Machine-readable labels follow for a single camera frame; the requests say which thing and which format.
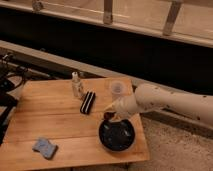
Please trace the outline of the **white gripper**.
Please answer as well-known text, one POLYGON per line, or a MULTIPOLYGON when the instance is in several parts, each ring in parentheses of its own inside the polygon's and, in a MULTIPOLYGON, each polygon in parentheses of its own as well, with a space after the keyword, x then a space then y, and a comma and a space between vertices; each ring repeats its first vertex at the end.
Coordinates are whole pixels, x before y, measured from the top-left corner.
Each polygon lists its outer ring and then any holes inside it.
POLYGON ((112 122, 120 122, 122 119, 129 119, 138 112, 138 104, 135 96, 124 96, 117 99, 114 103, 109 104, 104 112, 115 112, 116 114, 111 119, 112 122))

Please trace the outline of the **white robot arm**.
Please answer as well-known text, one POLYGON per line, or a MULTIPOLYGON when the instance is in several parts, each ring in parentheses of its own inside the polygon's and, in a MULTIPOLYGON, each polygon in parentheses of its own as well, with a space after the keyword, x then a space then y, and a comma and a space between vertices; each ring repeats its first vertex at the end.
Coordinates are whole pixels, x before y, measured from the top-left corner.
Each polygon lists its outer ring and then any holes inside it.
POLYGON ((104 118, 129 119, 136 113, 167 109, 213 126, 213 96, 172 92, 156 85, 141 84, 128 96, 113 101, 104 118))

